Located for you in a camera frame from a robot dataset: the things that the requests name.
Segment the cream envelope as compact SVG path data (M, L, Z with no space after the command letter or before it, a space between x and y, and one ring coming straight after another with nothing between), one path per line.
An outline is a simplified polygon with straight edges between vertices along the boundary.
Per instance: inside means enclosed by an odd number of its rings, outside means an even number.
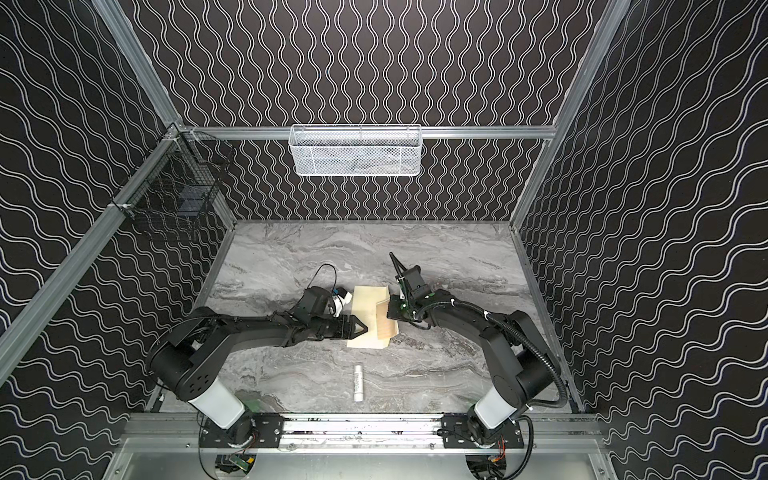
M351 302L351 314L357 316L369 328L361 337L348 340L347 347L353 349L385 349L389 342L379 342L375 339L375 310L376 304L390 299L389 289L385 286L356 286Z

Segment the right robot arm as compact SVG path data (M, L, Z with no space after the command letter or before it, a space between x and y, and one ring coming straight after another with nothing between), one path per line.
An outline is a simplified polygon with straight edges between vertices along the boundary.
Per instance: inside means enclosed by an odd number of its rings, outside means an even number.
M450 330L474 342L484 355L491 387L467 413L471 441L490 443L502 424L532 407L568 404L561 366L528 314L492 312L444 289L434 290L420 266L407 268L396 257L391 260L400 293L390 297L387 317L422 330Z

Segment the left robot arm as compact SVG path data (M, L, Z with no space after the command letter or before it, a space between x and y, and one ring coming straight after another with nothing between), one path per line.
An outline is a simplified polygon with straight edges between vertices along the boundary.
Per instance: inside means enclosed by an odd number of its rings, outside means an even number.
M219 379L227 358L239 350L352 340L368 332L364 322L344 314L334 300L332 292L309 287L291 308L266 316L232 316L200 307L161 336L147 357L148 370L177 399L212 421L229 445L247 446L258 437L254 413Z

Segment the tan letter paper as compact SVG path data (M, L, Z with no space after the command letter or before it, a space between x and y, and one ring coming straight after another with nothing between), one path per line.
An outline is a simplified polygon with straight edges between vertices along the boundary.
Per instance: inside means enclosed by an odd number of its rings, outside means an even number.
M388 317L389 301L376 304L375 310L375 339L379 342L389 342L399 334L399 323Z

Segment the white glue stick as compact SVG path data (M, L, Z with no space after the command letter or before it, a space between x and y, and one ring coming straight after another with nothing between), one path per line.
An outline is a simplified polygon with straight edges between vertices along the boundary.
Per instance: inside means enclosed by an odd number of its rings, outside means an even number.
M353 369L353 398L355 402L364 401L364 370L361 365L355 365Z

